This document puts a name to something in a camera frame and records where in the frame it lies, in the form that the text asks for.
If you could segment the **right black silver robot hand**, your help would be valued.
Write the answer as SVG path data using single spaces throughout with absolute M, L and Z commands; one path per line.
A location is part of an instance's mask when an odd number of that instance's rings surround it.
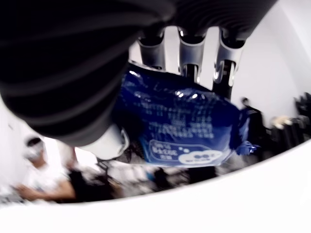
M 103 160 L 127 147 L 111 112 L 137 40 L 157 45 L 165 27 L 187 38 L 219 27 L 235 49 L 273 0 L 3 0 L 0 95 L 42 136 Z

